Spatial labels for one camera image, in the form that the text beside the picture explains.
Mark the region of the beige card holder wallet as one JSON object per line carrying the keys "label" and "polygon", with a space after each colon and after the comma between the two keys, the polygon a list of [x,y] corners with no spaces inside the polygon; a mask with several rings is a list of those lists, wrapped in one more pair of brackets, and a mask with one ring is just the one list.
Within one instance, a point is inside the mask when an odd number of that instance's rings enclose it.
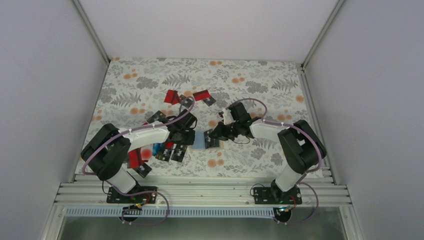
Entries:
{"label": "beige card holder wallet", "polygon": [[193,150],[212,150],[220,149],[222,147],[219,139],[211,138],[210,134],[213,129],[209,130],[196,130],[195,138],[191,148]]}

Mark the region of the black card upper pile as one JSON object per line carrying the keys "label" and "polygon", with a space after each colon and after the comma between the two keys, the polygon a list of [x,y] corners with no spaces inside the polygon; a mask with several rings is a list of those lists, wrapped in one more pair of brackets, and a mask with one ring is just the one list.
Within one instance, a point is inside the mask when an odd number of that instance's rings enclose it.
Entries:
{"label": "black card upper pile", "polygon": [[162,111],[158,110],[151,117],[149,117],[146,122],[148,124],[152,124],[153,122],[159,121],[160,119],[164,118],[166,118],[166,115]]}

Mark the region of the floral table mat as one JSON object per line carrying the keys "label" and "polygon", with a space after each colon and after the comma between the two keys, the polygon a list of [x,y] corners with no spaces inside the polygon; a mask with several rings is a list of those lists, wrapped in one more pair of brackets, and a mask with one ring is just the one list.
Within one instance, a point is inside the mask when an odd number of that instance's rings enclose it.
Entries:
{"label": "floral table mat", "polygon": [[[139,127],[157,111],[175,116],[178,105],[165,102],[169,90],[191,96],[207,90],[215,103],[197,101],[196,129],[214,128],[219,111],[242,100],[251,117],[293,124],[309,113],[293,62],[193,58],[115,57],[107,70],[85,138],[100,128]],[[216,149],[189,148],[182,162],[151,158],[151,176],[275,178],[287,162],[281,145],[266,139],[224,141]]]}

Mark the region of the red card bottom left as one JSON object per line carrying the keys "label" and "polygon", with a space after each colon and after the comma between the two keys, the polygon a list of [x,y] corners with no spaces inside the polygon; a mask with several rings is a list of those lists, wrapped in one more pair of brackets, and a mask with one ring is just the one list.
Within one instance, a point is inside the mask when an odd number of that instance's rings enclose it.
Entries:
{"label": "red card bottom left", "polygon": [[143,164],[141,150],[136,148],[128,153],[128,168],[134,169],[138,168]]}

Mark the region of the red card top left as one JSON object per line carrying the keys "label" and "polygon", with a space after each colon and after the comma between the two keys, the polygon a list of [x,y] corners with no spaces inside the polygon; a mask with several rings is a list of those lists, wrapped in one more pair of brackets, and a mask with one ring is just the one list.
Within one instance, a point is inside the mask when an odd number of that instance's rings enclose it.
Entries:
{"label": "red card top left", "polygon": [[169,89],[165,95],[164,102],[171,105],[176,105],[181,102],[181,99],[176,90]]}

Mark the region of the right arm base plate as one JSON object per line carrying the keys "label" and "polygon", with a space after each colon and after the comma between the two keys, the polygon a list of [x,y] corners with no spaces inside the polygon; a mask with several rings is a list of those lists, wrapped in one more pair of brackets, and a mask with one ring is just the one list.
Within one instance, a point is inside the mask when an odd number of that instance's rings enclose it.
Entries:
{"label": "right arm base plate", "polygon": [[296,186],[286,192],[278,188],[257,186],[252,189],[252,195],[256,205],[300,205],[303,203],[301,191]]}

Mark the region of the white red dot card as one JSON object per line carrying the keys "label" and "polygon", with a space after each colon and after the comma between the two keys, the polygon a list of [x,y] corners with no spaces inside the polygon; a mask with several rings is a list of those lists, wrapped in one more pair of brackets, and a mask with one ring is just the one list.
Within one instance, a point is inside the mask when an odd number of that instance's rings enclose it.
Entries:
{"label": "white red dot card", "polygon": [[153,157],[153,146],[146,145],[140,148],[140,157],[143,162],[149,161]]}

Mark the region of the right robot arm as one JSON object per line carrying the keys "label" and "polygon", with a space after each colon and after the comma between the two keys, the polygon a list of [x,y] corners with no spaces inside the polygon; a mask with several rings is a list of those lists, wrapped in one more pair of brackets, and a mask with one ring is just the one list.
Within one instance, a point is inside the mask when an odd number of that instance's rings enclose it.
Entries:
{"label": "right robot arm", "polygon": [[212,139],[233,141],[238,136],[244,136],[281,145],[287,165],[270,184],[271,198],[278,204],[289,199],[290,191],[308,173],[319,170],[327,155],[324,145],[305,120],[288,124],[261,117],[252,118],[241,102],[223,109],[220,116],[222,121],[209,134]]}

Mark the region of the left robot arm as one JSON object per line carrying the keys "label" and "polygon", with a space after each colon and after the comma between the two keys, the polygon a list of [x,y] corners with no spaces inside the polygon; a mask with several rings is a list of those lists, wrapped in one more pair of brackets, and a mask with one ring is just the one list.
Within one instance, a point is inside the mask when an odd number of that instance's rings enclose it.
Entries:
{"label": "left robot arm", "polygon": [[83,167],[89,167],[99,180],[111,184],[124,201],[134,202],[140,190],[136,180],[122,167],[129,153],[152,144],[190,146],[195,141],[192,126],[197,120],[185,109],[178,116],[169,117],[158,111],[145,124],[134,129],[118,128],[107,123],[82,149]]}

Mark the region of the red card top middle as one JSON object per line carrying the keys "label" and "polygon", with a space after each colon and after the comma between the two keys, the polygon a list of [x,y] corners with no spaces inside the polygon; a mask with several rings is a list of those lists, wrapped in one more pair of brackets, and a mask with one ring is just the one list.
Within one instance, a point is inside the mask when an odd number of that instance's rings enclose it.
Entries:
{"label": "red card top middle", "polygon": [[209,93],[209,91],[207,89],[201,90],[201,91],[198,91],[198,92],[194,92],[192,94],[192,96],[194,97],[194,100],[196,102],[197,101],[202,101],[202,100],[205,100],[205,99],[208,99],[208,98],[211,97],[211,95],[210,95],[210,93]]}

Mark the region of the aluminium rail frame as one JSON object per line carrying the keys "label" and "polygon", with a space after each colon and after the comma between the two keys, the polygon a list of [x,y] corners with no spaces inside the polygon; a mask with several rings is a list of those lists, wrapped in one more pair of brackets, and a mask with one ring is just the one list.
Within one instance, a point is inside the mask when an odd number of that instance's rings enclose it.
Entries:
{"label": "aluminium rail frame", "polygon": [[[269,177],[183,177],[136,176],[142,186],[155,186],[164,197],[158,197],[156,206],[164,207],[252,207],[254,199],[250,188],[254,184],[268,186]],[[346,207],[352,204],[348,188],[335,185],[331,177],[306,178],[312,188],[301,185],[302,206]],[[107,196],[101,181],[91,175],[77,175],[72,183],[61,183],[54,204],[63,206],[102,206]]]}

